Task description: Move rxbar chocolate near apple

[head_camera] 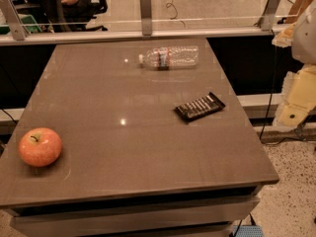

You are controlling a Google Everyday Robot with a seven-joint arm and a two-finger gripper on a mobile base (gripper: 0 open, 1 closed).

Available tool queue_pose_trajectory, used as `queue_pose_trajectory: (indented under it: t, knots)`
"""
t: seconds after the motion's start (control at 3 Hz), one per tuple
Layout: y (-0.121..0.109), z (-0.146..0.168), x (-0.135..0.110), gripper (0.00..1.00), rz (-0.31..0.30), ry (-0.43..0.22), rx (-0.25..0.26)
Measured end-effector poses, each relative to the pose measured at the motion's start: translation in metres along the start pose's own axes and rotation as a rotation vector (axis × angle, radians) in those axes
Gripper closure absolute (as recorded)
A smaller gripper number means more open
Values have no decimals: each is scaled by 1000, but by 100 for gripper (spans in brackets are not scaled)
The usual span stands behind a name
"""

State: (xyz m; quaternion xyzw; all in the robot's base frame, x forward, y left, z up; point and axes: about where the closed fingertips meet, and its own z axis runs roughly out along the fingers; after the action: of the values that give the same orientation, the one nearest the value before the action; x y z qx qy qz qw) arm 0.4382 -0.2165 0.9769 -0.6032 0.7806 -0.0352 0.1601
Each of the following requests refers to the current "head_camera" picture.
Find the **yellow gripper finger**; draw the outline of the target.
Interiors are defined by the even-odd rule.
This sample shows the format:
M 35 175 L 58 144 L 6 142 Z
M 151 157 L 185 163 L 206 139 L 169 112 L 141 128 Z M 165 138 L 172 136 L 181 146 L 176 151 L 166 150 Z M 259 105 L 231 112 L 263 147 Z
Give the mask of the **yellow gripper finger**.
M 273 126 L 298 127 L 316 107 L 316 66 L 305 64 L 298 72 L 287 72 Z
M 289 47 L 292 44 L 295 24 L 290 24 L 287 28 L 277 34 L 272 40 L 272 44 L 277 47 Z

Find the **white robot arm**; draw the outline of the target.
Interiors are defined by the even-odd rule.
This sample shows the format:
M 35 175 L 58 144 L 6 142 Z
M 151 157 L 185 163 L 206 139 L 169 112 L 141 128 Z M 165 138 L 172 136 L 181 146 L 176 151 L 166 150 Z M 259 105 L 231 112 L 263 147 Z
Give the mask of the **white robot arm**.
M 274 126 L 296 128 L 316 107 L 316 4 L 312 2 L 297 21 L 276 35 L 272 44 L 291 47 L 303 67 L 287 72 L 277 106 Z

